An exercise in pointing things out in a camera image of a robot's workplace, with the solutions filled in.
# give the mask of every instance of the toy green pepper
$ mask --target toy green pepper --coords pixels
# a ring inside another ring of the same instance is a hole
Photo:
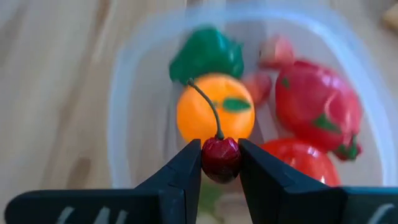
[[[241,78],[243,74],[241,44],[229,40],[214,27],[193,32],[170,64],[170,78],[184,85],[189,78],[220,72]]]

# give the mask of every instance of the plastic fruit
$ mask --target plastic fruit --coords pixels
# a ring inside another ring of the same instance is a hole
[[[267,102],[272,89],[272,80],[266,72],[247,74],[242,83],[248,89],[254,105],[261,106]]]
[[[197,87],[192,79],[188,80],[192,86],[209,104],[217,123],[214,137],[205,141],[201,149],[201,168],[205,174],[215,182],[226,184],[235,179],[241,170],[241,153],[233,138],[224,139],[221,130],[220,117],[211,100]]]
[[[254,126],[254,105],[250,93],[237,79],[212,73],[195,79],[195,84],[215,104],[225,136],[236,141],[248,138]],[[177,103],[177,127],[186,142],[214,136],[217,124],[206,100],[188,86]]]
[[[178,80],[185,85],[189,78],[210,72],[241,78],[243,69],[242,45],[215,27],[202,27],[191,34],[173,58],[169,73],[172,81]]]
[[[294,63],[293,46],[288,39],[275,35],[261,44],[258,66],[281,69]]]
[[[361,153],[356,141],[361,103],[334,70],[305,60],[283,68],[275,84],[275,102],[279,121],[299,139],[333,151],[344,161]]]
[[[341,184],[328,156],[308,143],[298,139],[277,139],[263,144],[261,148],[324,184],[331,187]]]

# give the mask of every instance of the orange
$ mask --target orange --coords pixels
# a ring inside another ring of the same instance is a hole
[[[215,103],[224,136],[248,138],[254,126],[254,105],[250,93],[237,79],[222,73],[209,73],[195,79],[195,84]],[[244,110],[231,111],[223,106],[225,99],[239,99],[248,103]],[[217,131],[216,118],[210,105],[188,86],[177,104],[177,127],[186,142],[201,139],[203,144]]]

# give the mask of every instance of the wooden surface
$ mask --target wooden surface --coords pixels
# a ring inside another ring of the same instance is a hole
[[[1,209],[26,190],[110,186],[114,55],[146,16],[198,1],[0,0]],[[347,17],[396,98],[398,38],[379,24],[394,1],[319,2]]]
[[[383,21],[387,27],[394,31],[398,31],[398,3],[383,14]]]

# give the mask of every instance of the red tomato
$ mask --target red tomato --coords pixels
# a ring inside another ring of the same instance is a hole
[[[275,35],[262,43],[258,66],[280,69],[294,63],[293,46],[288,39]]]
[[[298,138],[333,151],[341,160],[361,153],[356,142],[362,107],[350,85],[335,71],[298,60],[283,68],[275,84],[276,113]]]
[[[256,106],[267,102],[272,88],[272,80],[266,72],[245,75],[242,83],[248,89]]]
[[[317,148],[298,139],[277,139],[261,146],[298,171],[331,187],[339,186],[340,178],[329,157]]]

